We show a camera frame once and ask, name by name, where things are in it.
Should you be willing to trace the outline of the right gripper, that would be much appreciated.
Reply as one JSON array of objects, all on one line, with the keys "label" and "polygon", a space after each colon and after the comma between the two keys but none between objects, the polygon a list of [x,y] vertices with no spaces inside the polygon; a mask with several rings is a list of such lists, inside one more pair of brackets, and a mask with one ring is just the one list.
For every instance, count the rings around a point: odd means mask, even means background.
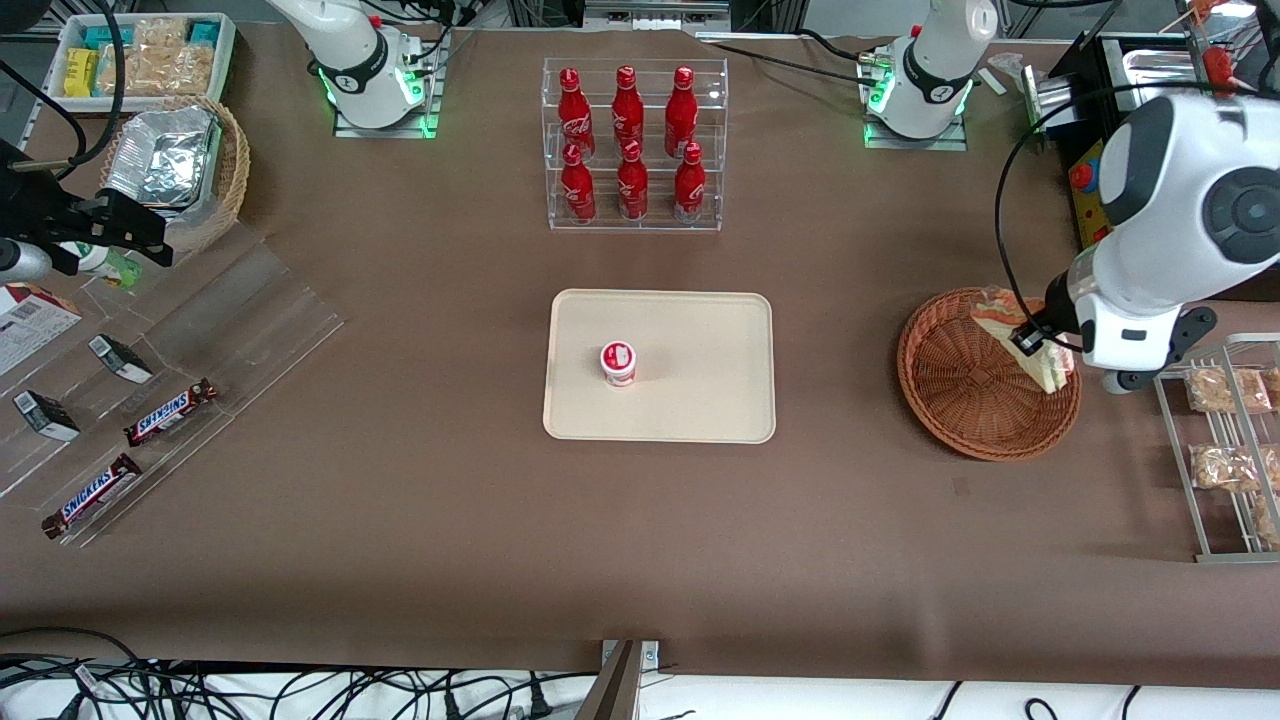
[{"label": "right gripper", "polygon": [[[64,243],[124,249],[165,268],[174,263],[165,219],[119,190],[100,190],[88,200],[61,190],[8,188],[1,219],[4,275],[77,274],[81,256]],[[110,240],[105,228],[120,237]]]}]

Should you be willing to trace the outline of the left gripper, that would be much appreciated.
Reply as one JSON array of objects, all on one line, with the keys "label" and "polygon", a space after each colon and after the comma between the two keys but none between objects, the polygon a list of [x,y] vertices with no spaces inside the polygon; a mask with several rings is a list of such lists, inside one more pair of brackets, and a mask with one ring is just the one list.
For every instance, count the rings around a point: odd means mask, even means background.
[{"label": "left gripper", "polygon": [[1174,325],[1185,300],[1167,299],[1158,277],[1134,266],[1117,249],[1088,249],[1050,282],[1036,322],[1010,334],[1032,357],[1046,342],[1078,337],[1085,364],[1115,372],[1157,372],[1166,365]]}]

